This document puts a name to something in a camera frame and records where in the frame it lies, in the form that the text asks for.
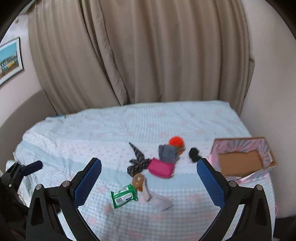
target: box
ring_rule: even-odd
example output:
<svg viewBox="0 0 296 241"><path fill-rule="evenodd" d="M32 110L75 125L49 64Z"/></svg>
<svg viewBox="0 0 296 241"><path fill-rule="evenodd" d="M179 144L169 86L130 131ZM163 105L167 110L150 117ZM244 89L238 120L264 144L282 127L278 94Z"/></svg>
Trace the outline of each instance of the box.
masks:
<svg viewBox="0 0 296 241"><path fill-rule="evenodd" d="M238 184L261 180L276 166L264 137L217 138L209 163L228 181Z"/></svg>

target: orange pom-pom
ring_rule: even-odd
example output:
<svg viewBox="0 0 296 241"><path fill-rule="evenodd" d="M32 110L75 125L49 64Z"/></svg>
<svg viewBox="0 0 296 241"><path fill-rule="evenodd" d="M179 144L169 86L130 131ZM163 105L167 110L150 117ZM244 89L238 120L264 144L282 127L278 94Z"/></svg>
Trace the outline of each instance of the orange pom-pom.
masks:
<svg viewBox="0 0 296 241"><path fill-rule="evenodd" d="M177 148L181 148L184 146L184 141L181 137L174 136L168 141L168 144L171 146L176 146Z"/></svg>

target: bed sheet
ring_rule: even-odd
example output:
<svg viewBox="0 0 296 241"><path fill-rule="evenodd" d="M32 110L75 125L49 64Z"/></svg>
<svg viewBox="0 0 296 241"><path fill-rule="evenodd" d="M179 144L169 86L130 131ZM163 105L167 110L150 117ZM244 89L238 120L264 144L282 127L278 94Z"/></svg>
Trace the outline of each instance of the bed sheet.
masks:
<svg viewBox="0 0 296 241"><path fill-rule="evenodd" d="M146 157L157 157L158 145L174 135L184 138L186 151L180 156L173 178L159 179L143 171L149 190L171 198L173 207L159 212L139 194L138 202L114 209L110 191L119 191L131 183L126 168L134 153L128 142ZM14 152L15 160L22 164L36 160L44 164L42 170L24 178L19 192L29 205L38 183L58 186L97 157L102 162L102 173L79 211L101 241L198 240L219 207L212 203L188 152L194 146L206 157L218 137L250 137L229 104L221 101L134 104L47 118L24 134ZM256 184L266 192L273 227L275 202L270 176L243 186ZM231 237L242 208L224 239ZM62 213L59 218L67 236L75 240Z"/></svg>

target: framed picture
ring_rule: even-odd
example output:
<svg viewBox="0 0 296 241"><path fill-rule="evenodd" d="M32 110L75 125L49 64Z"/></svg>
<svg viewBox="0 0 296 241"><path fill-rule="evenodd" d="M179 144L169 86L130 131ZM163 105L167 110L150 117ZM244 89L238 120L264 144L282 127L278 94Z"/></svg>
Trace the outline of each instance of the framed picture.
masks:
<svg viewBox="0 0 296 241"><path fill-rule="evenodd" d="M20 38L0 46L0 85L23 69Z"/></svg>

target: beige curtain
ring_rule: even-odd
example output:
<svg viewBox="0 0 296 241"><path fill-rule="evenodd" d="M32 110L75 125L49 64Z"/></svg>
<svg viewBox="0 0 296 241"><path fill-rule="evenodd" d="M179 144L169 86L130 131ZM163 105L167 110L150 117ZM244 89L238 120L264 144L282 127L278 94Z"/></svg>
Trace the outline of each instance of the beige curtain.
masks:
<svg viewBox="0 0 296 241"><path fill-rule="evenodd" d="M43 0L29 38L60 113L212 99L240 113L253 70L240 0Z"/></svg>

